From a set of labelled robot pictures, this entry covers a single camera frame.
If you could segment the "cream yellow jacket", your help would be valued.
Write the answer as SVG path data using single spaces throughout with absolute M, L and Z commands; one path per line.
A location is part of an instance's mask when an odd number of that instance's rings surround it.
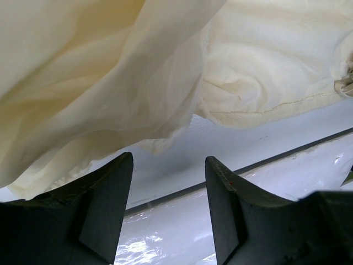
M 2 1 L 1 187 L 65 185 L 193 115 L 248 129 L 334 104 L 351 1 Z

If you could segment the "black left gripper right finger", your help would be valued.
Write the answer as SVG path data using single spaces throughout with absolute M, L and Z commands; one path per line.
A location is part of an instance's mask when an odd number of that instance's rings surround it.
M 351 264 L 352 193 L 314 192 L 296 202 L 205 161 L 218 264 Z

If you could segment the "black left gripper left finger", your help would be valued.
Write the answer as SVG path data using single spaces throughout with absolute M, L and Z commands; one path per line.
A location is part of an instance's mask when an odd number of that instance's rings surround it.
M 133 173 L 125 152 L 31 200 L 1 204 L 2 264 L 113 264 Z

